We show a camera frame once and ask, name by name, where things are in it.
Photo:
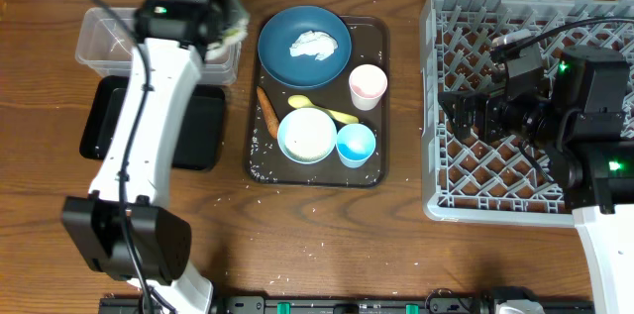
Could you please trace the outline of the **pink plastic cup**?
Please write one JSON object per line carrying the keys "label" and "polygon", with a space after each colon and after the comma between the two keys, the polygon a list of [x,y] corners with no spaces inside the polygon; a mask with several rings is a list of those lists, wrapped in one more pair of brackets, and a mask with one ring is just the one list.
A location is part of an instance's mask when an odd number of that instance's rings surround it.
{"label": "pink plastic cup", "polygon": [[387,76],[378,66],[362,64],[349,77],[353,105],[362,111],[373,109],[387,89]]}

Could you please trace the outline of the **dark blue plate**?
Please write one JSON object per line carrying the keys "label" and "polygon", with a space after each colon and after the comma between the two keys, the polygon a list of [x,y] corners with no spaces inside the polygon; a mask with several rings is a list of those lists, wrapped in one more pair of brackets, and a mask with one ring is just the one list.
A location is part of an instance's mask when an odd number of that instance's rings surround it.
{"label": "dark blue plate", "polygon": [[[337,48],[323,60],[316,55],[292,56],[290,49],[307,32],[322,32]],[[264,70],[276,81],[291,88],[315,89],[334,80],[347,66],[352,39],[343,20],[317,6],[296,6],[271,17],[263,26],[258,55]]]}

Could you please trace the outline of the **white tissue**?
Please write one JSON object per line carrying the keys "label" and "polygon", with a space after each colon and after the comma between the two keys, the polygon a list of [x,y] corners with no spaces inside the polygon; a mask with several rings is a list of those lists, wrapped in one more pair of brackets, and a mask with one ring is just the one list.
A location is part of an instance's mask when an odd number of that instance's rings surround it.
{"label": "white tissue", "polygon": [[329,34],[320,31],[307,31],[301,34],[289,47],[289,53],[292,57],[308,55],[321,61],[330,57],[337,48],[337,41]]}

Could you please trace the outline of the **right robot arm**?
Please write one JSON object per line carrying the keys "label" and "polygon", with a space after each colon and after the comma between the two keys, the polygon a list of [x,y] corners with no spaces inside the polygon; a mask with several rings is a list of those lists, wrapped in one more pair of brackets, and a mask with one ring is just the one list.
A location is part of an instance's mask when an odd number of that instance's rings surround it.
{"label": "right robot arm", "polygon": [[633,144],[621,137],[630,67],[618,51],[565,48],[551,85],[537,46],[493,53],[503,81],[438,96],[454,136],[515,135],[543,152],[581,238],[598,313],[633,310]]}

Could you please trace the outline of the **light blue rice bowl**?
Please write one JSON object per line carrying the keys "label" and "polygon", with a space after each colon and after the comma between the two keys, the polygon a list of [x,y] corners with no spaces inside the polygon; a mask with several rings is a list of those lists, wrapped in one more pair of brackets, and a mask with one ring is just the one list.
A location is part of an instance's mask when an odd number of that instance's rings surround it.
{"label": "light blue rice bowl", "polygon": [[314,164],[325,159],[334,149],[337,129],[323,111],[296,109],[280,122],[276,138],[282,153],[300,164]]}

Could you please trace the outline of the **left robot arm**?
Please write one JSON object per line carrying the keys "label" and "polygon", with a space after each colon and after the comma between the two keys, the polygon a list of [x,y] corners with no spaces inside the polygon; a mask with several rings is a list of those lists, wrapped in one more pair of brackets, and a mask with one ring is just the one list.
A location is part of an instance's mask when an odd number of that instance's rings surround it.
{"label": "left robot arm", "polygon": [[132,70],[108,152],[61,219],[94,271],[139,287],[142,313],[207,313],[213,286],[190,261],[190,225],[169,209],[169,174],[210,47],[238,0],[146,0],[125,27]]}

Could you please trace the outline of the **light blue plastic cup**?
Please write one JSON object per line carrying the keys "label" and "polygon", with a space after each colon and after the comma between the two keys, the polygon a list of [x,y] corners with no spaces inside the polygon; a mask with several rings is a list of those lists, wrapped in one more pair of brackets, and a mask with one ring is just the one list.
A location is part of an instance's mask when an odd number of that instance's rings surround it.
{"label": "light blue plastic cup", "polygon": [[342,164],[348,168],[359,168],[374,154],[376,137],[363,124],[344,126],[337,135],[336,149]]}

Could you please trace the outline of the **orange carrot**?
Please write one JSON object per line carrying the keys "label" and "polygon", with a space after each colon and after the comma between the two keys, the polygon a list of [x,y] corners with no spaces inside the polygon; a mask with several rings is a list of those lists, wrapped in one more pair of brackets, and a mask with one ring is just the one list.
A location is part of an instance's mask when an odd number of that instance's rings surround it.
{"label": "orange carrot", "polygon": [[279,121],[265,91],[260,86],[257,87],[257,96],[264,115],[267,130],[274,139],[277,139]]}

